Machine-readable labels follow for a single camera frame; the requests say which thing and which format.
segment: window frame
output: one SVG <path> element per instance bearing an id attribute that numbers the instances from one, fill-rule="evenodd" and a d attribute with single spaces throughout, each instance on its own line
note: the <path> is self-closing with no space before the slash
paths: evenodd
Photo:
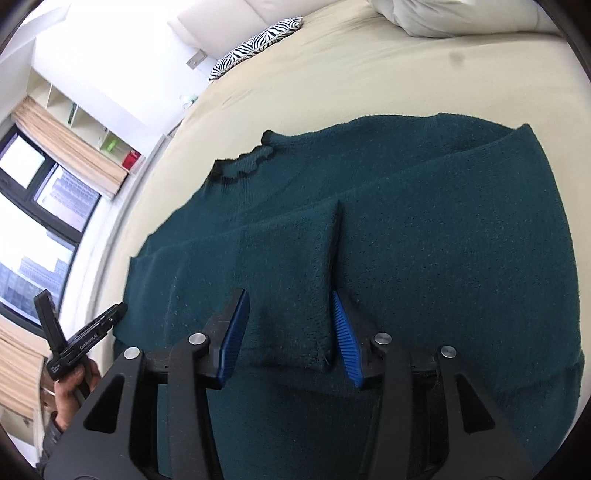
<path id="1" fill-rule="evenodd" d="M 35 173 L 35 175 L 33 176 L 33 179 L 31 180 L 27 188 L 24 188 L 22 185 L 20 185 L 16 180 L 14 180 L 0 167 L 0 193 L 2 193 L 16 207 L 18 207 L 19 210 L 21 210 L 30 218 L 39 223 L 43 228 L 46 228 L 56 237 L 74 246 L 74 250 L 72 251 L 72 259 L 70 260 L 70 265 L 68 266 L 68 270 L 66 273 L 66 282 L 64 282 L 64 286 L 62 287 L 61 291 L 60 304 L 57 306 L 59 312 L 59 310 L 61 309 L 61 301 L 63 300 L 63 293 L 66 288 L 67 279 L 70 276 L 70 271 L 72 269 L 72 264 L 74 263 L 76 253 L 78 252 L 80 241 L 82 240 L 84 230 L 86 229 L 88 222 L 90 221 L 90 218 L 92 217 L 96 209 L 96 206 L 100 201 L 100 195 L 97 201 L 95 202 L 94 206 L 92 207 L 90 215 L 86 219 L 86 223 L 82 228 L 81 232 L 79 232 L 76 228 L 72 227 L 65 221 L 56 217 L 49 211 L 45 210 L 41 205 L 39 205 L 35 201 L 35 195 L 41 191 L 41 189 L 44 187 L 46 179 L 53 172 L 53 170 L 55 170 L 59 166 L 59 163 L 56 162 L 47 152 L 42 150 L 16 125 L 13 125 L 6 133 L 6 135 L 4 135 L 4 137 L 0 139 L 0 158 L 2 158 L 6 150 L 14 142 L 17 136 L 21 137 L 31 147 L 33 147 L 36 151 L 43 155 L 44 161 Z M 0 314 L 8 320 L 16 323 L 18 326 L 28 330 L 29 332 L 35 333 L 36 335 L 45 338 L 45 334 L 40 325 L 38 325 L 35 322 L 32 322 L 31 320 L 25 318 L 24 316 L 15 312 L 11 308 L 7 307 L 1 300 Z"/>

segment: ribbed blue pad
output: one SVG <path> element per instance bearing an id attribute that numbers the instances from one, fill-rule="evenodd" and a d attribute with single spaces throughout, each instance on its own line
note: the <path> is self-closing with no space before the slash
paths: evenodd
<path id="1" fill-rule="evenodd" d="M 361 370 L 361 349 L 357 344 L 355 334 L 351 329 L 349 319 L 340 302 L 340 298 L 334 291 L 332 293 L 333 316 L 335 319 L 336 337 L 339 343 L 340 354 L 343 356 L 343 363 L 347 375 L 360 388 L 363 385 L 363 372 Z"/>
<path id="2" fill-rule="evenodd" d="M 236 311 L 230 321 L 230 326 L 220 347 L 220 366 L 217 370 L 217 379 L 223 387 L 226 381 L 234 374 L 234 368 L 240 353 L 242 339 L 248 324 L 248 315 L 251 309 L 251 301 L 247 292 L 243 292 Z"/>

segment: bed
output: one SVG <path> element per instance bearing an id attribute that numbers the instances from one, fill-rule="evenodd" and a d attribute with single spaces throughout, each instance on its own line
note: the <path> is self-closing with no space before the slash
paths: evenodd
<path id="1" fill-rule="evenodd" d="M 409 37 L 365 0 L 343 0 L 213 82 L 153 165 L 104 272 L 96 310 L 121 301 L 129 259 L 189 200 L 216 159 L 236 158 L 272 129 L 295 135 L 365 115 L 462 113 L 529 123 L 550 161 L 569 220 L 583 350 L 591 352 L 591 88 L 566 41 L 542 34 Z M 97 351 L 103 370 L 111 346 Z M 583 375 L 580 414 L 591 394 Z"/>

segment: pillow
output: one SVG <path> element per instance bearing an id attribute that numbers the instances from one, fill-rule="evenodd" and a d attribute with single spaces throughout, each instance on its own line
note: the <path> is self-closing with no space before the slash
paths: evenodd
<path id="1" fill-rule="evenodd" d="M 534 0 L 368 0 L 413 37 L 538 32 L 559 34 Z"/>
<path id="2" fill-rule="evenodd" d="M 268 26 L 245 0 L 196 0 L 168 24 L 187 45 L 215 59 Z"/>
<path id="3" fill-rule="evenodd" d="M 293 32 L 301 28 L 302 23 L 302 17 L 286 18 L 270 26 L 258 35 L 249 38 L 242 45 L 237 46 L 225 57 L 217 61 L 209 80 L 217 80 L 240 62 L 254 57 L 267 47 L 279 42 L 283 38 L 289 37 Z"/>
<path id="4" fill-rule="evenodd" d="M 303 17 L 338 0 L 247 0 L 256 13 L 273 25 L 283 18 Z"/>

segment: window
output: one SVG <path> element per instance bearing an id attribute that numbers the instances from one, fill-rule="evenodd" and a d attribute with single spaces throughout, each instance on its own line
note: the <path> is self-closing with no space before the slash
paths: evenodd
<path id="1" fill-rule="evenodd" d="M 43 334 L 33 298 L 46 288 L 60 305 L 98 200 L 18 128 L 0 140 L 0 314 Z"/>

